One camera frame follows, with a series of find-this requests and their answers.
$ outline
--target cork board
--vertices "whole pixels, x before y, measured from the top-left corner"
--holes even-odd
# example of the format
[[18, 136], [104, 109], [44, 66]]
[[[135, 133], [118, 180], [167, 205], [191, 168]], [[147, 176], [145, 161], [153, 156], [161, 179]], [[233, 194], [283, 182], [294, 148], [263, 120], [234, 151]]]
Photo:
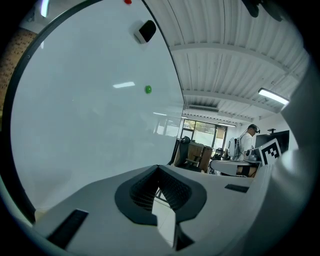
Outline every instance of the cork board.
[[27, 47], [36, 37], [36, 33], [19, 28], [0, 58], [0, 119], [4, 109], [5, 96], [12, 74]]

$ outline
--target white shirt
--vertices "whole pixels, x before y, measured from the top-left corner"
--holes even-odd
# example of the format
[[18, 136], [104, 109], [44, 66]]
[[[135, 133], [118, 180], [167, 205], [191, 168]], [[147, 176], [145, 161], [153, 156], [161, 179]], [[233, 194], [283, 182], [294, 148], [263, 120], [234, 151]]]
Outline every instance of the white shirt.
[[250, 150], [252, 147], [252, 136], [246, 132], [241, 135], [239, 138], [239, 157], [236, 160], [243, 161], [244, 160], [244, 151]]

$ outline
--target black slot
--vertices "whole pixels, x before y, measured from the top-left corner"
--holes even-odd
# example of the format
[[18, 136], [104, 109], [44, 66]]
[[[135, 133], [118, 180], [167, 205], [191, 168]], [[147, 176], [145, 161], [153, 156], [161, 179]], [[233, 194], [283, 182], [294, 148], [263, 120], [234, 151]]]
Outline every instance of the black slot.
[[47, 239], [65, 249], [88, 214], [86, 211], [74, 210]]
[[228, 190], [238, 191], [241, 193], [247, 193], [247, 191], [249, 189], [248, 186], [239, 186], [239, 185], [234, 185], [234, 184], [228, 184], [224, 188], [228, 189]]

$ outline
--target window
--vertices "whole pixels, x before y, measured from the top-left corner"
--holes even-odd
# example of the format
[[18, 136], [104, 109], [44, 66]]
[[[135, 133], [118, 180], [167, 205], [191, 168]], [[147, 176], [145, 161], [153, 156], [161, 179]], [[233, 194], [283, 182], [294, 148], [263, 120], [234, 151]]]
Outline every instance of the window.
[[193, 140], [208, 147], [212, 147], [215, 138], [216, 126], [211, 123], [196, 122]]
[[224, 148], [226, 144], [227, 128], [217, 124], [184, 120], [181, 137], [189, 137], [196, 143], [212, 147], [212, 155], [218, 148]]

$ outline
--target monitor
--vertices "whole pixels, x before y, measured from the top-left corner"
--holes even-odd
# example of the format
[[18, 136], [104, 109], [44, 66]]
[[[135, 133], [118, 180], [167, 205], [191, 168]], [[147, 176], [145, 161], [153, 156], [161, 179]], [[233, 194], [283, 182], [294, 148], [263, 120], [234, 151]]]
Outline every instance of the monitor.
[[288, 150], [289, 148], [289, 131], [288, 130], [258, 135], [255, 140], [255, 148], [258, 148], [273, 139], [277, 139], [282, 154]]

